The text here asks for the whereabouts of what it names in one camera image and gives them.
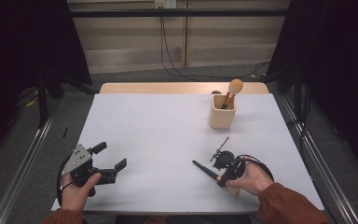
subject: wall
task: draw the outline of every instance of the wall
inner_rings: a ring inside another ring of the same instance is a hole
[[[177,0],[178,8],[287,8],[289,0]],[[71,9],[154,8],[154,1],[68,0]],[[162,68],[159,18],[74,19],[92,74]],[[164,18],[175,67],[270,61],[284,18]],[[169,65],[167,53],[163,60]]]

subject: brown sleeve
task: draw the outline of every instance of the brown sleeve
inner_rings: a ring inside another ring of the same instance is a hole
[[[72,212],[58,209],[51,217],[43,220],[42,224],[82,224],[83,215],[81,212]]]
[[[263,224],[329,223],[327,217],[308,199],[279,183],[274,183],[258,195],[261,202],[258,217]]]

